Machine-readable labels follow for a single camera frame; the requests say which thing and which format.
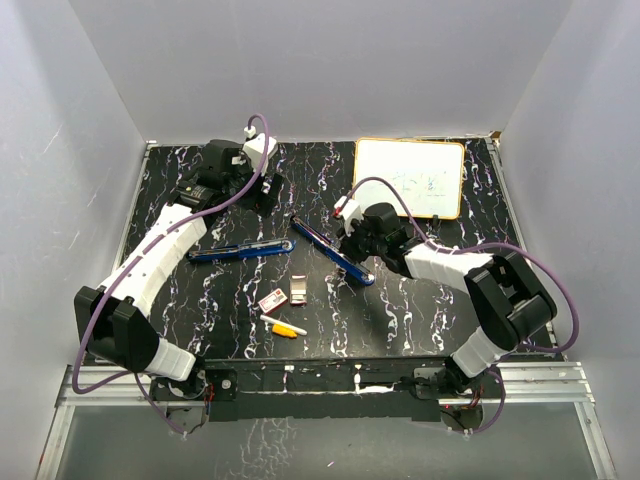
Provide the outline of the red white staple box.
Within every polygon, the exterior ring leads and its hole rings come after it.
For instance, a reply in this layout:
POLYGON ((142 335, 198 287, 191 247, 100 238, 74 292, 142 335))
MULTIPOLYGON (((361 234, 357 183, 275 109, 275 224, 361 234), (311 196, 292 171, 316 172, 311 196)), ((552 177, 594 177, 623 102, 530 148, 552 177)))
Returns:
POLYGON ((267 314, 281 305, 286 304, 288 301, 287 295, 280 288, 270 292, 267 296, 262 298, 259 302, 259 308, 264 314, 267 314))

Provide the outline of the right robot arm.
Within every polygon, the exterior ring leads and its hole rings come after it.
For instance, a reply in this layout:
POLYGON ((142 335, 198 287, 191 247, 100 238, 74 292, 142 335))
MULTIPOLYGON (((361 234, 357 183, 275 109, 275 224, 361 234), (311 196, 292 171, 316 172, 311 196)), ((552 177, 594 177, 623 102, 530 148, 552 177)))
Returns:
POLYGON ((550 294, 518 252, 438 251, 411 235, 387 202, 362 209, 356 201, 341 198, 334 216, 343 222, 339 251, 349 260, 360 263, 378 257, 393 273, 469 296, 479 326, 449 356, 442 372, 447 388, 457 396, 471 395, 489 367, 557 314, 550 294))

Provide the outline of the staple tray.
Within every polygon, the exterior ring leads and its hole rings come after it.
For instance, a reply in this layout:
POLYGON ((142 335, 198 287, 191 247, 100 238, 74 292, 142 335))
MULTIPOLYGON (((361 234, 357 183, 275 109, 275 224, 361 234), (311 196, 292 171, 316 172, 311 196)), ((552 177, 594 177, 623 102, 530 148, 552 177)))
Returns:
POLYGON ((299 306, 307 303, 307 277, 292 275, 290 277, 290 304, 299 306))

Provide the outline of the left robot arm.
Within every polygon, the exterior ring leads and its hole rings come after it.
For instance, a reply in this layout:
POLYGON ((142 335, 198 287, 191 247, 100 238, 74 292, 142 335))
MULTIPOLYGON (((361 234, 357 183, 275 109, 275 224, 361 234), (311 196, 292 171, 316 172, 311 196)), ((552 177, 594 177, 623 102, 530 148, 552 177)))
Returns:
POLYGON ((133 252, 99 286, 76 294, 81 354, 170 379, 186 399, 204 392, 207 376, 195 367, 195 355, 160 337, 149 316, 176 266, 230 206, 271 213, 282 184, 281 175, 266 175, 276 150, 276 139, 265 134, 242 144, 212 140, 203 148, 133 252))

